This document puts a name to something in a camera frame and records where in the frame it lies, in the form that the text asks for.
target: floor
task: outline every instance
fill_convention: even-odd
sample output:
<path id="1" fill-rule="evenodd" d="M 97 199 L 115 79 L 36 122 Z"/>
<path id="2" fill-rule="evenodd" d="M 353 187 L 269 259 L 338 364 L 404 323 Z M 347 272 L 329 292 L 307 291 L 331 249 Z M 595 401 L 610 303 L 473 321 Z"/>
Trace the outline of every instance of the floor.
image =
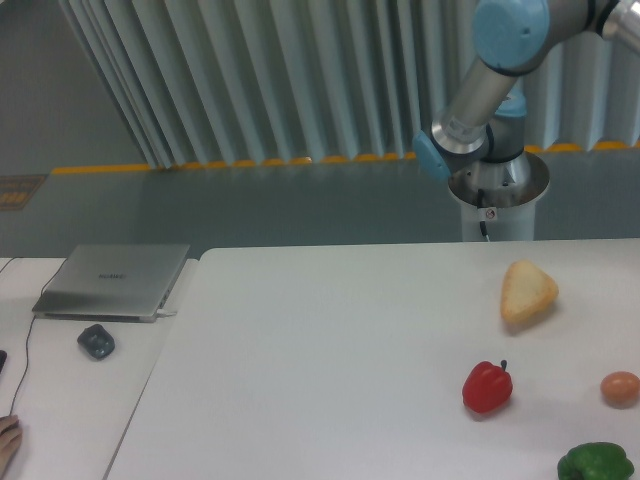
<path id="1" fill-rule="evenodd" d="M 640 150 L 541 157 L 552 184 L 536 239 L 640 237 Z M 0 212 L 0 256 L 65 257 L 80 243 L 210 248 L 456 242 L 459 210 L 415 161 L 51 175 Z"/>

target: bread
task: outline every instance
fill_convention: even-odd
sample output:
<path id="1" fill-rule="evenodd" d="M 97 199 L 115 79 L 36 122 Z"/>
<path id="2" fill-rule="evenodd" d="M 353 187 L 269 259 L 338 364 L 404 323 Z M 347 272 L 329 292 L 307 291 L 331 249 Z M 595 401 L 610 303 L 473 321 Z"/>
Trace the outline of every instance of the bread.
<path id="1" fill-rule="evenodd" d="M 557 297 L 553 278 L 529 260 L 520 260 L 504 276 L 500 314 L 507 323 L 521 323 L 546 310 Z"/>

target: laptop logo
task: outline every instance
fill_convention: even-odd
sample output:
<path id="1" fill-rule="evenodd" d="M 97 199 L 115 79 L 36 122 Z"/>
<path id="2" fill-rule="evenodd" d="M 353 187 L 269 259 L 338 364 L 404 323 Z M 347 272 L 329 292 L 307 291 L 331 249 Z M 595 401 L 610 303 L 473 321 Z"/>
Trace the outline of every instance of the laptop logo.
<path id="1" fill-rule="evenodd" d="M 124 273 L 100 273 L 98 278 L 107 280 L 124 280 L 127 276 Z"/>

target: vertical blinds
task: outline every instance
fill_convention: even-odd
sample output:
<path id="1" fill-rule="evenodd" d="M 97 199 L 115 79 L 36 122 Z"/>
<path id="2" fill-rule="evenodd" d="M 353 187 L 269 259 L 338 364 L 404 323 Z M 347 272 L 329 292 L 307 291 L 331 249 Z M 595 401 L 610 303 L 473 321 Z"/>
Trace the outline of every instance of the vertical blinds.
<path id="1" fill-rule="evenodd" d="M 474 58 L 476 0 L 59 0 L 152 167 L 406 155 Z M 640 136 L 640 59 L 582 34 L 521 80 L 526 141 Z"/>

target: light blue joint cap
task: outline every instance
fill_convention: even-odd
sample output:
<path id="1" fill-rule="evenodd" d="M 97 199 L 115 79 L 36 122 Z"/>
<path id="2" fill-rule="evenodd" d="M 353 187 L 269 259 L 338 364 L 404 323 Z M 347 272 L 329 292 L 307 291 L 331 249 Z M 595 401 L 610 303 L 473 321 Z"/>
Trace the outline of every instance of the light blue joint cap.
<path id="1" fill-rule="evenodd" d="M 547 0 L 480 0 L 473 19 L 473 41 L 490 67 L 524 65 L 544 45 L 550 25 Z"/>
<path id="2" fill-rule="evenodd" d="M 440 155 L 436 146 L 423 131 L 413 137 L 413 151 L 420 163 L 420 167 L 439 182 L 444 182 L 451 176 L 451 171 L 442 155 Z"/>
<path id="3" fill-rule="evenodd" d="M 527 100 L 517 88 L 509 92 L 507 98 L 496 111 L 497 117 L 520 118 L 527 116 Z"/>

